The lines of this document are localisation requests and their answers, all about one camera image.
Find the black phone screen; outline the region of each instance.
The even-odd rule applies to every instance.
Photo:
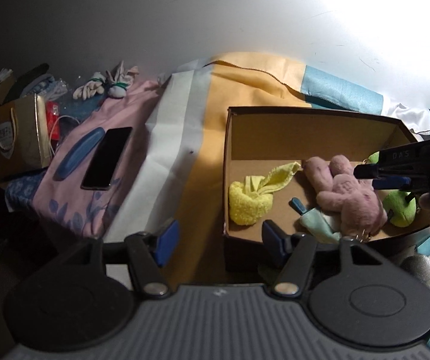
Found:
[[[107,130],[98,144],[95,154],[82,181],[84,190],[107,190],[125,148],[132,127]]]

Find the bag handle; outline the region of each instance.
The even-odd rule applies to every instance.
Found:
[[[10,119],[12,120],[12,129],[13,129],[13,139],[10,146],[3,146],[2,142],[0,142],[0,148],[7,152],[12,149],[15,145],[15,140],[17,139],[17,116],[15,115],[15,109],[13,107],[10,108]]]

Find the cardboard box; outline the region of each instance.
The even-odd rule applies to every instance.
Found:
[[[313,156],[329,161],[343,154],[357,164],[380,149],[410,142],[416,140],[403,122],[385,116],[297,107],[230,108],[224,160],[226,269],[251,271],[258,263],[271,264],[261,243],[262,222],[272,219],[288,234],[303,231],[297,221],[300,216],[288,202],[298,197],[307,207],[316,205],[314,189],[303,171],[298,171],[288,186],[273,194],[273,207],[265,217],[255,225],[238,226],[228,216],[228,188],[233,181],[264,176],[274,167]],[[384,254],[395,254],[426,239],[429,229],[421,230],[429,221],[430,212],[421,211],[409,227],[388,223],[369,245],[377,245]]]

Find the yellow towel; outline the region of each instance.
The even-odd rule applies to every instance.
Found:
[[[270,171],[267,177],[246,176],[245,183],[234,181],[228,189],[230,218],[237,225],[253,225],[273,205],[273,193],[285,187],[300,169],[298,162],[287,163]]]

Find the paper bag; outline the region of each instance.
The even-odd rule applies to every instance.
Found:
[[[50,164],[45,103],[28,95],[0,107],[0,181]]]

